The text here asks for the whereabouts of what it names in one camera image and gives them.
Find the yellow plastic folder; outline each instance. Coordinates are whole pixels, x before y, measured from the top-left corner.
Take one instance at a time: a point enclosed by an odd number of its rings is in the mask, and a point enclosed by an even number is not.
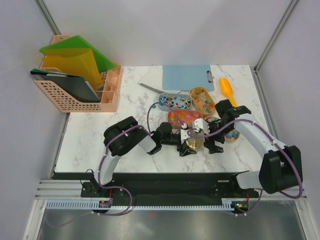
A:
[[[95,57],[90,48],[44,49],[43,67],[57,68],[62,73],[82,76],[97,91],[102,85]]]

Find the yellow brush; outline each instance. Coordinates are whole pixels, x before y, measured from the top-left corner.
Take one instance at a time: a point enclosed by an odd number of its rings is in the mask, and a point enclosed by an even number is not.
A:
[[[228,79],[226,79],[225,77],[221,77],[219,79],[219,84],[220,84],[220,88],[221,88],[221,92],[223,95],[225,95],[227,98],[229,98],[231,104],[233,107],[236,107],[236,101],[234,99],[234,96],[232,95],[232,93],[234,92],[232,90],[232,87],[230,85],[230,82],[228,81]]]

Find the folder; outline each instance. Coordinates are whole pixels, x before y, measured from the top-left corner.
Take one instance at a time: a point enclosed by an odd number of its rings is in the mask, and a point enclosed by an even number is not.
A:
[[[82,76],[97,91],[103,84],[90,48],[44,49],[44,68],[57,68],[61,72]]]
[[[56,42],[54,44],[44,46],[40,48],[40,52],[45,54],[47,49],[91,49],[93,56],[100,73],[114,69],[117,65],[104,56],[100,51],[98,51],[94,46],[87,42],[82,36],[76,35],[65,40]]]
[[[82,103],[99,103],[101,100],[90,84],[82,77],[60,72],[33,69],[31,75],[38,80],[52,81]]]

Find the yellow handle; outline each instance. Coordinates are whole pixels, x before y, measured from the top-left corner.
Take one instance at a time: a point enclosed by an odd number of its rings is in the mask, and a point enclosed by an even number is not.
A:
[[[236,101],[234,99],[234,96],[232,94],[228,94],[227,97],[229,98],[232,106],[235,108],[237,106],[237,103],[236,103]]]

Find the blue clipboard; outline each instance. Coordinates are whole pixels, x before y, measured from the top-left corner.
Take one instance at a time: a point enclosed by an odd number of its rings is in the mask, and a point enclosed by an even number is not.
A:
[[[190,91],[195,87],[204,87],[208,92],[215,90],[208,81],[210,65],[164,65],[162,70],[163,90]]]

